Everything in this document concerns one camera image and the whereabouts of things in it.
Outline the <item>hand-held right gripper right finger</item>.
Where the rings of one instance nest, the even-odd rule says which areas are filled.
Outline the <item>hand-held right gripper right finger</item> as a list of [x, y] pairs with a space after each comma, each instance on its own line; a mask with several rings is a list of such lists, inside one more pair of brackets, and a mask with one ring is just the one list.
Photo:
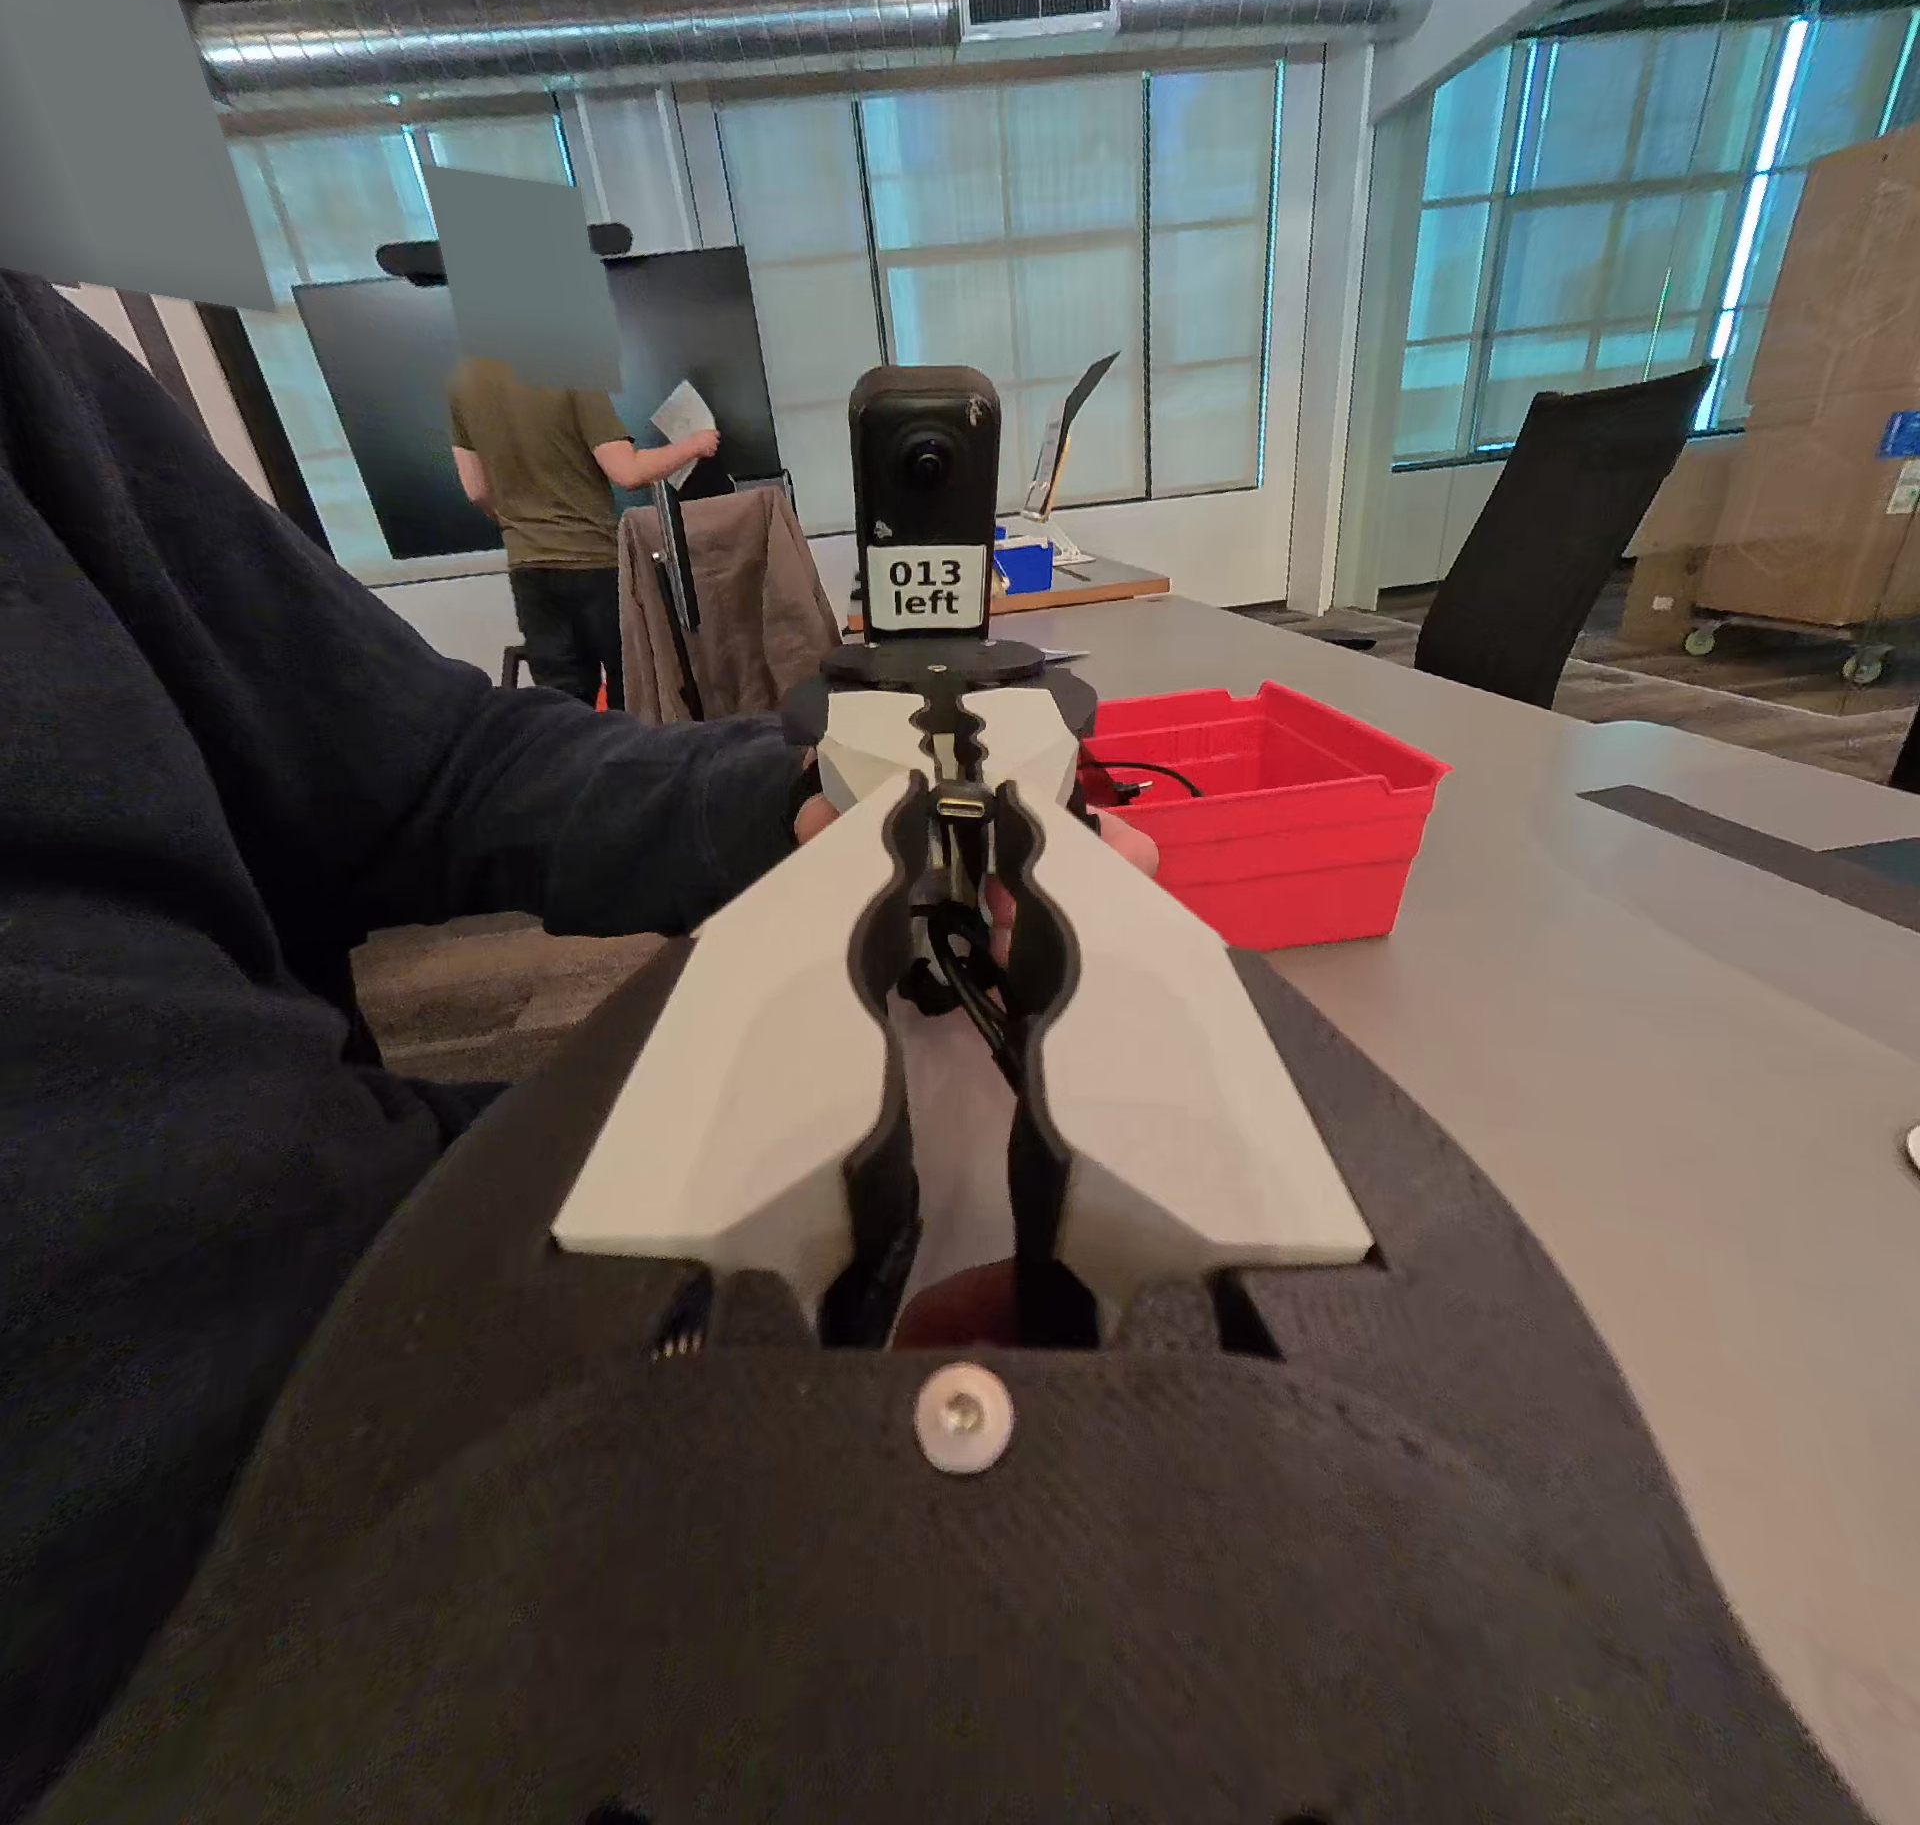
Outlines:
[[1364, 1260], [1376, 1232], [1224, 938], [1019, 791], [1004, 891], [1043, 1252], [1082, 1283]]

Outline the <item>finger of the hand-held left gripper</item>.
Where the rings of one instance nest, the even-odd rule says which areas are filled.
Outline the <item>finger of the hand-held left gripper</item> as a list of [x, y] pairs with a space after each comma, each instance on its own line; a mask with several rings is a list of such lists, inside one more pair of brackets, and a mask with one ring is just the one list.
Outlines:
[[1053, 692], [986, 692], [986, 788], [1023, 804], [1069, 804], [1082, 739]]
[[956, 779], [956, 734], [923, 723], [917, 692], [830, 692], [820, 783], [833, 808], [853, 808], [897, 777]]

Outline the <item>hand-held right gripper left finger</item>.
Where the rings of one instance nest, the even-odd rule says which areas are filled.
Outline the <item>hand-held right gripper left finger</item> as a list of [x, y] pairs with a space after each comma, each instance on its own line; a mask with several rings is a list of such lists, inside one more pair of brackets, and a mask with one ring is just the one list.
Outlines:
[[560, 1247], [717, 1271], [853, 1260], [844, 1161], [885, 1099], [858, 920], [895, 883], [885, 822], [914, 777], [840, 813], [702, 924], [577, 1181]]

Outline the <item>red plastic bin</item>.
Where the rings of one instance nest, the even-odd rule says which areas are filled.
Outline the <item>red plastic bin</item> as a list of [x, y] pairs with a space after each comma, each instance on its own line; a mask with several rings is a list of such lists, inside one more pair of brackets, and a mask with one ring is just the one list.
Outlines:
[[1102, 700], [1088, 808], [1161, 850], [1156, 883], [1239, 949], [1383, 938], [1449, 763], [1301, 689]]

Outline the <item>person's left forearm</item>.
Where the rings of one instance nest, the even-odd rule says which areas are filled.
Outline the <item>person's left forearm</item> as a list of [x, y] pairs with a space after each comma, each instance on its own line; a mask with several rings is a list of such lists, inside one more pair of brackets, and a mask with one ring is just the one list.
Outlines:
[[817, 766], [774, 718], [645, 725], [496, 689], [370, 589], [317, 616], [309, 913], [390, 924], [523, 913], [560, 938], [683, 938], [802, 848]]

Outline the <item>person's right hand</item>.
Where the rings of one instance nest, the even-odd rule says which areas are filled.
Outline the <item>person's right hand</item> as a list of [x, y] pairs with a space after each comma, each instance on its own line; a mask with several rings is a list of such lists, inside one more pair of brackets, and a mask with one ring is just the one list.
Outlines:
[[952, 1271], [907, 1297], [892, 1350], [969, 1352], [1023, 1343], [1019, 1264], [995, 1260]]

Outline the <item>wooden beam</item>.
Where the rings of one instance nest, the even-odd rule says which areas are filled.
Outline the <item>wooden beam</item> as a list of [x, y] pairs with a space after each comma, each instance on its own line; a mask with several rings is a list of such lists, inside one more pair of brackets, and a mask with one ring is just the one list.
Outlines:
[[844, 629], [846, 643], [994, 638], [1023, 614], [1165, 595], [1170, 579], [1091, 559], [1091, 569], [1056, 569], [1050, 589], [1002, 595], [986, 546], [877, 544], [860, 559], [860, 586], [860, 604]]

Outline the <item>brown jacket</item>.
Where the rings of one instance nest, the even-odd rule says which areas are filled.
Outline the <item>brown jacket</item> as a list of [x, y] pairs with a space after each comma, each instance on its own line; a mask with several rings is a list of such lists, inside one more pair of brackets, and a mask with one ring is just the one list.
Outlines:
[[782, 704], [844, 638], [782, 484], [680, 503], [686, 551], [661, 513], [617, 522], [624, 709], [648, 725]]

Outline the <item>black display screen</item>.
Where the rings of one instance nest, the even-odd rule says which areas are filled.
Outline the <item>black display screen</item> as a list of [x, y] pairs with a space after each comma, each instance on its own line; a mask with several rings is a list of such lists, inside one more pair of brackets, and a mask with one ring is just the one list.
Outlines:
[[[629, 441], [666, 444], [653, 415], [692, 388], [719, 447], [683, 497], [786, 480], [745, 252], [620, 253], [601, 270], [620, 353], [612, 405]], [[447, 288], [370, 276], [298, 284], [295, 303], [390, 559], [496, 551], [500, 530], [449, 456], [447, 388], [462, 353]]]

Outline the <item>stack of cardboard boxes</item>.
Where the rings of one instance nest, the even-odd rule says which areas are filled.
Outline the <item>stack of cardboard boxes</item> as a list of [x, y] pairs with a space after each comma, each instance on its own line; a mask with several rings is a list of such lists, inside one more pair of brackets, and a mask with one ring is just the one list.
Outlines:
[[1916, 645], [1916, 123], [1813, 164], [1748, 398], [1641, 522], [1621, 643], [1821, 638], [1874, 685]]

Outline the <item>silver ceiling duct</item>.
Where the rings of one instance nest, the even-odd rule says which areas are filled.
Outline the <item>silver ceiling duct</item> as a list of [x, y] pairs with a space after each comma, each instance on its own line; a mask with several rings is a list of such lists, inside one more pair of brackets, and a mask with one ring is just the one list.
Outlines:
[[1434, 0], [259, 0], [191, 14], [228, 111], [1396, 40]]

